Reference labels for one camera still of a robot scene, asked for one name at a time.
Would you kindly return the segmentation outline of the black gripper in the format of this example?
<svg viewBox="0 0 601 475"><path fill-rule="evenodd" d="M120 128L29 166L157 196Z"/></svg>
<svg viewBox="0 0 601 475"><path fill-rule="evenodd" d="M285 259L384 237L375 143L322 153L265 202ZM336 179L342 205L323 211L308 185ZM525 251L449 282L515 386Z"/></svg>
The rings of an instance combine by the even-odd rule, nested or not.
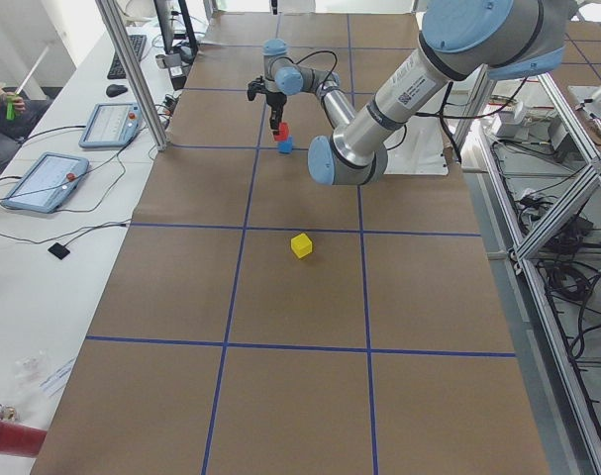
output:
<svg viewBox="0 0 601 475"><path fill-rule="evenodd" d="M269 125L274 133L280 131L280 124L282 122L284 106L286 104L286 95L282 92L266 91L266 104L269 106L270 120Z"/></svg>

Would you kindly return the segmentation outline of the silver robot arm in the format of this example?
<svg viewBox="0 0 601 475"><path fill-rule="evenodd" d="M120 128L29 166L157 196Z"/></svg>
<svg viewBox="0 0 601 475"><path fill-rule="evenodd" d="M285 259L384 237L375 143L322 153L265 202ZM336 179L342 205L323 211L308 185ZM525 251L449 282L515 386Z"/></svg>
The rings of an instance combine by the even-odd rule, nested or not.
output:
<svg viewBox="0 0 601 475"><path fill-rule="evenodd" d="M385 141L449 82L466 79L480 66L492 80L556 69L567 22L577 9L575 1L432 1L417 48L360 110L341 91L335 73L294 62L286 43L272 39L262 48L263 74L249 83L247 95L265 96L276 137L282 135L287 98L315 95L334 131L311 141L310 175L323 185L364 185L386 170Z"/></svg>

